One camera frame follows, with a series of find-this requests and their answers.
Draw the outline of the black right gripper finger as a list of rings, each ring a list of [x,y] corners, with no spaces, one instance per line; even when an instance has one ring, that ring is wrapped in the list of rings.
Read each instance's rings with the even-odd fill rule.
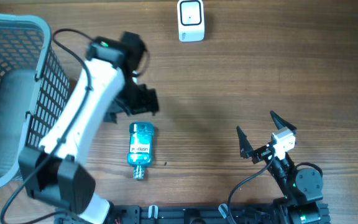
[[[292,125],[288,121],[286,121],[283,118],[281,118],[273,110],[270,111],[270,115],[271,115],[272,120],[273,120],[273,122],[274,122],[274,124],[275,124],[277,129],[282,129],[284,127],[287,127],[290,131],[296,131],[297,130],[297,128],[294,125]]]
[[[240,128],[240,126],[236,127],[236,131],[239,138],[240,156],[245,159],[252,157],[254,153],[254,149],[251,146],[250,142],[248,141],[247,136]]]

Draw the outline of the teal mouthwash bottle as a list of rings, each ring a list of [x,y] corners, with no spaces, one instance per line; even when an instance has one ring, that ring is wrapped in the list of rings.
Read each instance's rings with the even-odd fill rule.
[[[134,168],[133,178],[136,180],[142,180],[145,176],[145,169],[152,164],[154,131],[152,123],[134,122],[129,126],[130,142],[127,163]]]

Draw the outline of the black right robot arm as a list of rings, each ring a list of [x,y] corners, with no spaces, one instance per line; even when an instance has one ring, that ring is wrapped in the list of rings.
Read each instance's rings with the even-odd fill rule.
[[[296,146],[297,128],[281,118],[276,112],[270,115],[277,128],[267,144],[254,149],[240,127],[236,128],[239,138],[240,156],[251,158],[254,164],[264,161],[261,170],[238,183],[228,196],[227,219],[234,221],[231,199],[235,191],[265,171],[276,181],[283,197],[276,198],[260,210],[248,208],[245,214],[257,222],[268,223],[321,223],[323,214],[318,202],[323,199],[323,171],[316,164],[301,162],[295,164],[289,151]]]

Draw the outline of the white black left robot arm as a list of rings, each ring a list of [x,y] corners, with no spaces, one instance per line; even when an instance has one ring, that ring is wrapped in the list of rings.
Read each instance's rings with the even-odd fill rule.
[[[118,113],[156,113],[156,91],[139,85],[150,54],[138,34],[125,32],[119,40],[90,39],[80,59],[80,79],[57,122],[37,149],[22,150],[18,163],[22,190],[35,200],[57,207],[85,223],[113,223],[112,202],[100,197],[96,182],[85,169],[90,145],[105,119]]]

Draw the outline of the white barcode scanner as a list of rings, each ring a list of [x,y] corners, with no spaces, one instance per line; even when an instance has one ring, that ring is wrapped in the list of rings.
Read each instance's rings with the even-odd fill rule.
[[[204,39],[205,19],[202,0],[177,2],[178,38],[181,42],[199,42]]]

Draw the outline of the grey plastic mesh basket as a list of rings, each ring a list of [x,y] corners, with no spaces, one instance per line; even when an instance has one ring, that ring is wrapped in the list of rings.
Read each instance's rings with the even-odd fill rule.
[[[37,16],[0,14],[0,188],[21,179],[18,157],[60,117],[70,84]]]

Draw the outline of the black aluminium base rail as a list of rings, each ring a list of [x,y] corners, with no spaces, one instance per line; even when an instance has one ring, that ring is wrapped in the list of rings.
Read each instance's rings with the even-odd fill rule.
[[[277,208],[270,204],[252,204],[231,208],[236,223],[331,223],[329,208],[318,203],[306,206]],[[214,207],[149,207],[116,206],[112,223],[122,224],[185,224],[185,223],[229,223],[226,206]]]

